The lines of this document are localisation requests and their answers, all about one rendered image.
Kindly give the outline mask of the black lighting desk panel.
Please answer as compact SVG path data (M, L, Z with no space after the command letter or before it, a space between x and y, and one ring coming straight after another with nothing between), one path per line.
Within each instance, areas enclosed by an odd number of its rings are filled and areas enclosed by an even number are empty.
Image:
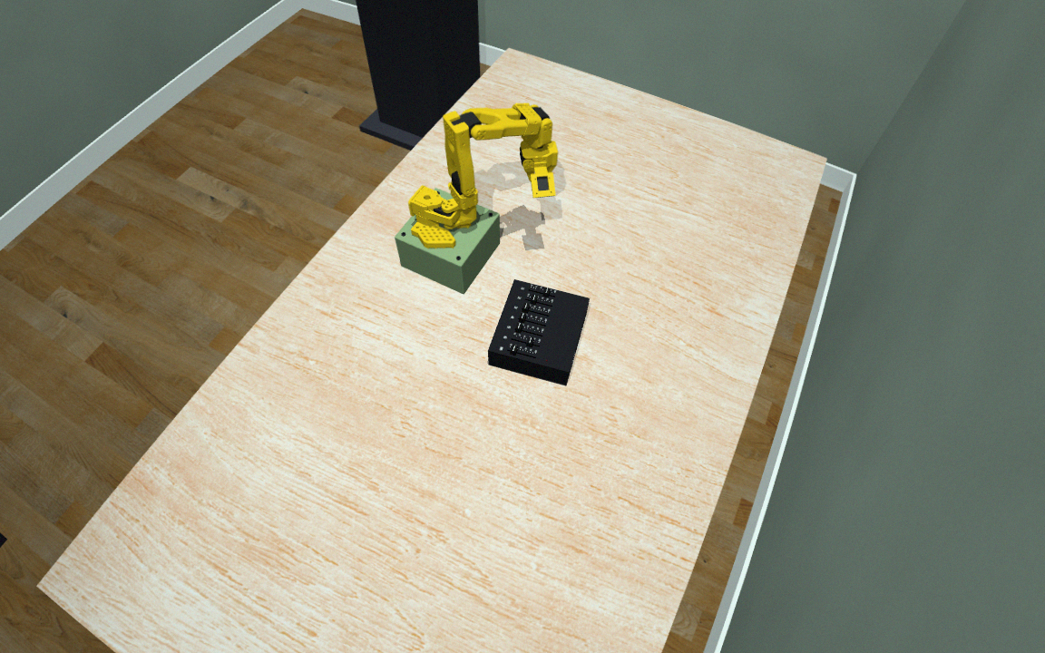
M491 339L489 365L567 384L589 301L515 278Z

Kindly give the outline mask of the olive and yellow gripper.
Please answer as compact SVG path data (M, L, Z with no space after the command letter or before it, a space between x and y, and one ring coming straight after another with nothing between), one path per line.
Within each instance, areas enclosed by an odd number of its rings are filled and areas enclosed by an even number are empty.
M554 173L552 173L557 165L555 141L540 149L528 146L522 141L520 143L520 161L528 174L528 180L532 183L533 197L555 197Z

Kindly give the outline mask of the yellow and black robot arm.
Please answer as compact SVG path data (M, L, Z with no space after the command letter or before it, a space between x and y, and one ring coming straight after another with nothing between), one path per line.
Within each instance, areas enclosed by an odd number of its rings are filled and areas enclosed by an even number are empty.
M443 120L452 199L441 199L438 191L424 187L411 201L412 212L417 216L417 223L411 228L412 235L428 249L454 248L455 239L447 229L457 226L469 229L470 223L477 220L478 191L470 138L480 141L520 136L535 149L552 143L552 121L545 111L535 104L516 103L509 109L470 108L461 115L449 112ZM446 229L439 227L438 221Z

